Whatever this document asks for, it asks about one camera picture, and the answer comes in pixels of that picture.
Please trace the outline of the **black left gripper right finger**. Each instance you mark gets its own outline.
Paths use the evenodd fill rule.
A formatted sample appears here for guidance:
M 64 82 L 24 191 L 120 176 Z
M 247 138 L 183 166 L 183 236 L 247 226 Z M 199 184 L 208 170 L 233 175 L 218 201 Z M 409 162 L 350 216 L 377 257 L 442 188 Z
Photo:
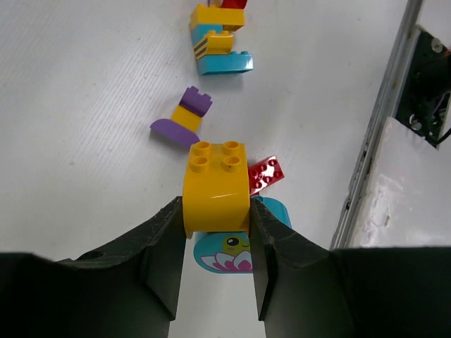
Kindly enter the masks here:
M 326 250 L 252 200 L 254 290 L 267 337 L 449 337 L 450 249 Z

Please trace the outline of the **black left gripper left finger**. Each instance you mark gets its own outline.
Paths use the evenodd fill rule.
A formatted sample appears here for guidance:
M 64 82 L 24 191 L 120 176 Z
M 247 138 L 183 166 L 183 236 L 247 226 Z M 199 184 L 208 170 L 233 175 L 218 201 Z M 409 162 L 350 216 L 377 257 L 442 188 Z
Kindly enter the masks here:
M 186 237 L 182 199 L 75 260 L 1 255 L 2 337 L 167 337 Z

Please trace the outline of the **teal frog lego brick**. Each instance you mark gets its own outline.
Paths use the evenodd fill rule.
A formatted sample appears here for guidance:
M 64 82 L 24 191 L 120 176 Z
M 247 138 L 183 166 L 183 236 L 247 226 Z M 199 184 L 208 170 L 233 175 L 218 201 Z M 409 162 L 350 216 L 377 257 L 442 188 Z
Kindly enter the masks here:
M 197 264 L 217 274 L 252 273 L 252 255 L 245 232 L 198 232 L 193 256 Z

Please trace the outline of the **yellow curved lego brick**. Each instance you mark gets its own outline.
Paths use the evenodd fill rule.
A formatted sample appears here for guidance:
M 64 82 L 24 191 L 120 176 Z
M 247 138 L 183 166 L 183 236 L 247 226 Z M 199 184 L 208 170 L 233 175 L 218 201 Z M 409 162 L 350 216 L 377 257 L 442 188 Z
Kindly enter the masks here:
M 237 141 L 190 147 L 183 180 L 183 222 L 195 232 L 248 232 L 250 190 L 245 145 Z

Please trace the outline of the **purple yellow lego cluster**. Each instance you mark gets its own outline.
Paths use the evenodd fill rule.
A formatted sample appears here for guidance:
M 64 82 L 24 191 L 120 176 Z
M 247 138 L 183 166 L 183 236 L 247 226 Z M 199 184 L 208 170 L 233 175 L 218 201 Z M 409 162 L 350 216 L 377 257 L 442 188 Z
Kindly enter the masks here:
M 212 100 L 208 94 L 201 94 L 194 86 L 188 87 L 172 116 L 155 120 L 150 125 L 150 130 L 189 149 L 199 142 L 197 130 L 211 105 Z

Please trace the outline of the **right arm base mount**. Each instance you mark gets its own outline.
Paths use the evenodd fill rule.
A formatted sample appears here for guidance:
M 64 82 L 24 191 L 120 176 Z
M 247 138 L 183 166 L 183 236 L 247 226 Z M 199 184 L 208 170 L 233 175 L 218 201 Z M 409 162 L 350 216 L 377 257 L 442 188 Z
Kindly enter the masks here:
M 395 119 L 438 148 L 450 137 L 444 130 L 450 104 L 450 49 L 422 27 L 417 31 Z

